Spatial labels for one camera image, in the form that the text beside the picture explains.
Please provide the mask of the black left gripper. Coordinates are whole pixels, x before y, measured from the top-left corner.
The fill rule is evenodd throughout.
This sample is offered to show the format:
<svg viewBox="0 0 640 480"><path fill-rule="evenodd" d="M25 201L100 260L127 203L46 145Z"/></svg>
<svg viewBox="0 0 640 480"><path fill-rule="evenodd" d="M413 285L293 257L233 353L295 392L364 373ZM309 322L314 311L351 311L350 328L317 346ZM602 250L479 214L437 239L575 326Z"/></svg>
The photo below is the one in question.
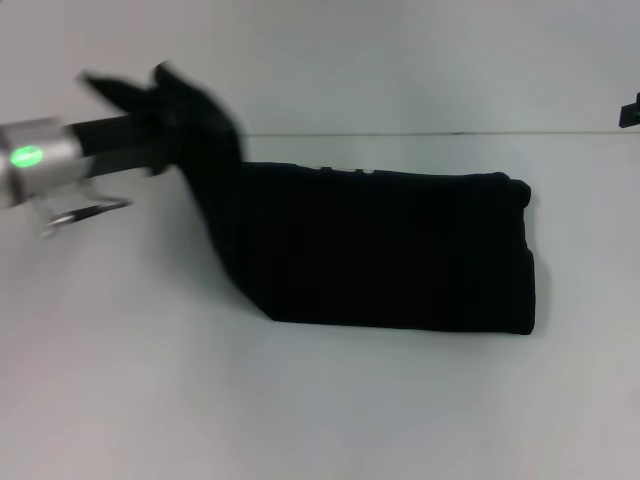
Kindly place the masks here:
<svg viewBox="0 0 640 480"><path fill-rule="evenodd" d="M69 125L82 154L90 158L87 178L145 169L162 174L168 162L158 152L164 133L155 116L125 115Z"/></svg>

